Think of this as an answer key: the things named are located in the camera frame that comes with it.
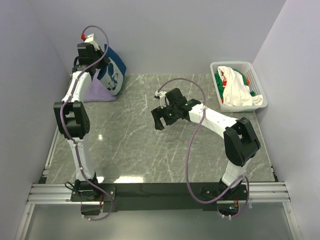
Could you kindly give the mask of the blue t shirt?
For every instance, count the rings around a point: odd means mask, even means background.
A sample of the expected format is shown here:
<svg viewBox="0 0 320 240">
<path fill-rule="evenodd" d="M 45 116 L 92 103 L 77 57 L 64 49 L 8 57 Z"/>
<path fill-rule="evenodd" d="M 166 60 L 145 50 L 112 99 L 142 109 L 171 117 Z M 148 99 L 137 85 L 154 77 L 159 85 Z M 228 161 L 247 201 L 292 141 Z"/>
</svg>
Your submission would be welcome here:
<svg viewBox="0 0 320 240">
<path fill-rule="evenodd" d="M 112 96 L 117 96 L 122 90 L 127 67 L 120 56 L 110 47 L 107 50 L 106 57 L 110 62 L 99 70 L 97 79 L 110 91 Z"/>
</svg>

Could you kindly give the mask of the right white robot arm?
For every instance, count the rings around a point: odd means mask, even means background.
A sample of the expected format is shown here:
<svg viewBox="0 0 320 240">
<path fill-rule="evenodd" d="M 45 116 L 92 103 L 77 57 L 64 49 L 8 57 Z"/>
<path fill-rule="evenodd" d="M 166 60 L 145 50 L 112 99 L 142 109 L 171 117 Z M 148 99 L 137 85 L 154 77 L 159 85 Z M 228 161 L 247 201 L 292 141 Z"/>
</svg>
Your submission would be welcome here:
<svg viewBox="0 0 320 240">
<path fill-rule="evenodd" d="M 250 120 L 223 115 L 196 99 L 187 100 L 179 88 L 157 91 L 154 97 L 160 101 L 160 105 L 151 111 L 156 130 L 162 131 L 165 126 L 182 119 L 195 123 L 198 128 L 204 126 L 223 139 L 228 163 L 215 199 L 232 199 L 245 177 L 249 162 L 261 148 Z"/>
</svg>

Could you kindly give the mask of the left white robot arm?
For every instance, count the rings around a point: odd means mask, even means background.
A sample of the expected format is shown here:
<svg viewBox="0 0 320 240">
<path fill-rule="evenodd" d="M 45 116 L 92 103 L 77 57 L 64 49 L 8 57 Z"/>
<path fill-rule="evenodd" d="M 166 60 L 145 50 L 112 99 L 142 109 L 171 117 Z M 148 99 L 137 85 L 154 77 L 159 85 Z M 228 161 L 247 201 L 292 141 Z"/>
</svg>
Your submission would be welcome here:
<svg viewBox="0 0 320 240">
<path fill-rule="evenodd" d="M 84 107 L 84 99 L 97 69 L 106 67 L 109 45 L 95 49 L 92 43 L 77 45 L 78 56 L 74 59 L 70 85 L 61 101 L 53 105 L 59 132 L 67 140 L 76 169 L 76 181 L 72 187 L 75 194 L 82 194 L 88 201 L 96 200 L 106 193 L 98 183 L 87 146 L 90 119 Z"/>
</svg>

